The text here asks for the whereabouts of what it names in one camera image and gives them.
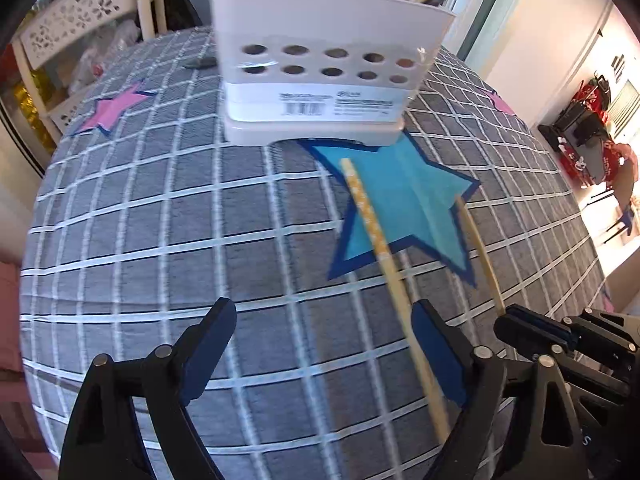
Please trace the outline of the grey checked tablecloth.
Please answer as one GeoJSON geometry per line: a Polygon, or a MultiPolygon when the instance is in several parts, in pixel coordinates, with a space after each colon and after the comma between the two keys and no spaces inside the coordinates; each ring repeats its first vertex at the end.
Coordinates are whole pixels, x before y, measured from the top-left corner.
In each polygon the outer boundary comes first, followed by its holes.
{"type": "MultiPolygon", "coordinates": [[[[375,260],[328,279],[349,194],[297,142],[239,148],[216,116],[206,28],[124,52],[79,107],[143,79],[106,136],[63,136],[35,201],[21,279],[26,382],[55,463],[91,359],[144,358],[219,297],[236,337],[196,430],[227,479],[422,479],[438,439],[375,260]]],[[[469,210],[506,304],[604,309],[570,187],[520,118],[442,49],[405,121],[434,162],[480,180],[469,210]]]]}

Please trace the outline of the patterned yellow chopstick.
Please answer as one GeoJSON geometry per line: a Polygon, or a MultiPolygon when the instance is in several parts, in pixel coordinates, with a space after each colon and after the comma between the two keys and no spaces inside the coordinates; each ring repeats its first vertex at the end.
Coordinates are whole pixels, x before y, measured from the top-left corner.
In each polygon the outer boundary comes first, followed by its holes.
{"type": "Polygon", "coordinates": [[[340,160],[349,193],[359,211],[360,217],[368,234],[376,261],[383,271],[387,289],[390,292],[393,305],[398,316],[402,331],[408,341],[411,359],[416,367],[421,387],[426,396],[427,407],[434,424],[434,431],[438,442],[444,444],[450,434],[450,426],[444,396],[440,391],[437,380],[430,364],[423,353],[420,344],[414,336],[411,326],[411,302],[405,285],[394,263],[393,255],[386,243],[378,217],[371,205],[366,189],[357,174],[356,167],[349,158],[340,160]]]}

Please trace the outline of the beige perforated storage rack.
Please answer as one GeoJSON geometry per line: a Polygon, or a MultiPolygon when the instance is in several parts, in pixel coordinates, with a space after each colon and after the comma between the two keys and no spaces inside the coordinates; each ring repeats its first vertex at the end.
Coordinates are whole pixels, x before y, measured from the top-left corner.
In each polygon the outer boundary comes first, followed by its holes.
{"type": "Polygon", "coordinates": [[[85,92],[50,107],[40,96],[32,72],[81,38],[131,12],[137,13],[143,40],[167,32],[164,0],[55,0],[12,38],[18,72],[54,142],[61,139],[85,92]]]}

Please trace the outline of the white plastic utensil caddy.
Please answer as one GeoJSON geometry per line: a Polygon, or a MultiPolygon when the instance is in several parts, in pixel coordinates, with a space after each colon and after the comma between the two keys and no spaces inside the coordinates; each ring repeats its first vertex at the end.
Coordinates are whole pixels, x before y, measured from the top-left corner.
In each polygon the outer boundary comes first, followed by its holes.
{"type": "Polygon", "coordinates": [[[397,142],[454,14],[407,0],[209,0],[219,116],[239,146],[397,142]]]}

